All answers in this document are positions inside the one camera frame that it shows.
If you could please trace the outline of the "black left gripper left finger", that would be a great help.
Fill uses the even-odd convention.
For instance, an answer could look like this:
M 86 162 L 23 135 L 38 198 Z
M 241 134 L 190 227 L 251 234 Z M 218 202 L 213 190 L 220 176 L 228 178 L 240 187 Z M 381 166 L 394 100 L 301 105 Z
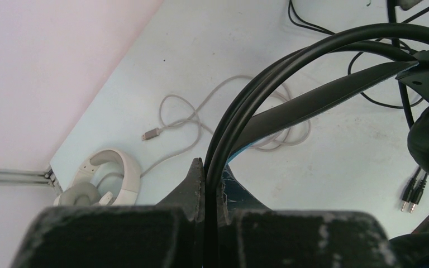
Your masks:
M 204 170 L 156 205 L 48 207 L 30 225 L 12 267 L 201 267 Z

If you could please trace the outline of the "white gaming headset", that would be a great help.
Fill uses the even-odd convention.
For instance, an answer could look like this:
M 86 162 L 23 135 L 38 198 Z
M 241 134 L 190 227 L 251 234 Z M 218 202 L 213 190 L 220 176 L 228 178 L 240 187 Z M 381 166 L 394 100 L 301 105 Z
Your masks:
M 197 107 L 179 95 L 166 95 L 160 102 L 158 110 L 160 126 L 148 130 L 141 136 L 142 141 L 148 141 L 160 136 L 167 130 L 194 124 L 197 128 L 197 137 L 191 145 L 163 156 L 146 169 L 142 169 L 140 163 L 126 150 L 117 147 L 102 148 L 90 154 L 80 163 L 68 187 L 58 195 L 54 205 L 133 205 L 140 192 L 141 179 L 145 175 L 164 161 L 184 154 L 197 146 L 203 131 L 207 131 L 211 135 L 214 134 L 214 131 L 203 123 L 199 113 L 218 90 L 236 79 L 251 81 L 253 77 L 241 74 L 224 80 Z M 162 112 L 164 104 L 169 98 L 183 102 L 190 108 L 191 114 L 185 118 L 166 123 L 162 117 Z

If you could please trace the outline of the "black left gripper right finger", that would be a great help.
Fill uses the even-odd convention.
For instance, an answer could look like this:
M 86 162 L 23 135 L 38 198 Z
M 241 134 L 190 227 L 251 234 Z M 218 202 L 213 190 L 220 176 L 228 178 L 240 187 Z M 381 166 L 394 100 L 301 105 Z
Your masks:
M 220 267 L 399 267 L 367 213 L 272 210 L 226 167 L 218 188 Z

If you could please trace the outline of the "small black on-ear headphones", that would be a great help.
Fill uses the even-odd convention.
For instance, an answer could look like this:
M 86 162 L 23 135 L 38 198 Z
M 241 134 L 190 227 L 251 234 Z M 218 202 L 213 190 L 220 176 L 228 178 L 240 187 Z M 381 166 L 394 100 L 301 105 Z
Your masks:
M 288 17 L 292 24 L 323 35 L 377 22 L 397 21 L 395 7 L 388 1 L 289 1 Z

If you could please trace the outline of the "left aluminium frame post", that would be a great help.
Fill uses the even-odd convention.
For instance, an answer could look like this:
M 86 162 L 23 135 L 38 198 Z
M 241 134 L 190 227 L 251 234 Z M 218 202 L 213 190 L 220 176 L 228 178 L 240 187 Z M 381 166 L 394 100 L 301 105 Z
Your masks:
M 0 169 L 0 185 L 50 186 L 56 194 L 63 192 L 51 168 L 43 171 Z

